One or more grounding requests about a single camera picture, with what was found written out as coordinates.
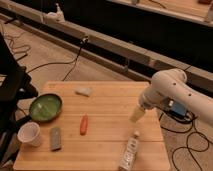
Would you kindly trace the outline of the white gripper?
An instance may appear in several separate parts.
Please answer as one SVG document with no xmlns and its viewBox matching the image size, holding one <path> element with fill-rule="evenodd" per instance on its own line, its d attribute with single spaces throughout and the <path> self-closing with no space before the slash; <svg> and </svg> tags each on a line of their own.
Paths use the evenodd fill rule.
<svg viewBox="0 0 213 171">
<path fill-rule="evenodd" d="M 160 96 L 151 90 L 144 90 L 139 97 L 139 105 L 133 110 L 130 121 L 136 123 L 145 114 L 146 110 L 153 109 L 160 101 Z"/>
</svg>

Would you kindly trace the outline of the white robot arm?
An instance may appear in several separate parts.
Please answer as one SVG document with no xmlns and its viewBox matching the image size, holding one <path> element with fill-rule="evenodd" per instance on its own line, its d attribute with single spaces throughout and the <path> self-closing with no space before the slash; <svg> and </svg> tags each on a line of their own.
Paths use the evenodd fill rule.
<svg viewBox="0 0 213 171">
<path fill-rule="evenodd" d="M 213 127 L 213 98 L 193 90 L 186 82 L 187 75 L 181 69 L 156 72 L 151 78 L 150 85 L 140 94 L 130 120 L 133 123 L 137 122 L 144 116 L 146 110 L 152 110 L 165 99 L 171 99 Z"/>
</svg>

